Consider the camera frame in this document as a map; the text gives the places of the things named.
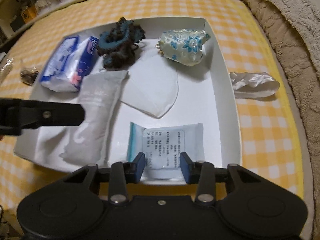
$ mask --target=blue packaging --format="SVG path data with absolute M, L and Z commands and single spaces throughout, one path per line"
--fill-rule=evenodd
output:
M 64 38 L 48 60 L 41 84 L 56 92 L 79 91 L 82 78 L 93 68 L 98 41 L 92 36 L 81 42 L 79 36 Z

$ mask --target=black plastic arm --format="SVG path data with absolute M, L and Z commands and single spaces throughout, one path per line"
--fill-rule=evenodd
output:
M 76 126 L 85 117 L 79 104 L 0 98 L 0 134 L 21 135 L 40 126 Z

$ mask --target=yellow checkered tablecloth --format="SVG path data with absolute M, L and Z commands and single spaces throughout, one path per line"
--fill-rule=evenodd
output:
M 28 99 L 31 87 L 20 81 L 23 64 L 44 65 L 61 38 L 93 26 L 146 17 L 206 18 L 217 36 L 230 72 L 269 72 L 280 83 L 269 100 L 237 99 L 243 166 L 303 197 L 299 138 L 271 49 L 253 16 L 239 0 L 88 0 L 53 12 L 25 32 L 10 52 L 13 71 L 0 87 L 0 97 Z M 16 139 L 0 142 L 0 203 L 15 209 L 27 194 L 63 174 L 13 155 Z M 194 186 L 129 186 L 132 194 L 188 194 Z

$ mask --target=floral brocade pouch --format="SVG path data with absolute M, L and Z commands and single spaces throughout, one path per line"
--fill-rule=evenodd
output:
M 187 66 L 199 64 L 203 58 L 202 45 L 210 35 L 201 30 L 171 30 L 161 34 L 156 45 L 163 55 Z

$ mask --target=silver satin ribbon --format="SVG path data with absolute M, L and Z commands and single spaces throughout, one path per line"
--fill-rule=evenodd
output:
M 236 98 L 264 98 L 275 94 L 280 84 L 268 73 L 230 73 Z

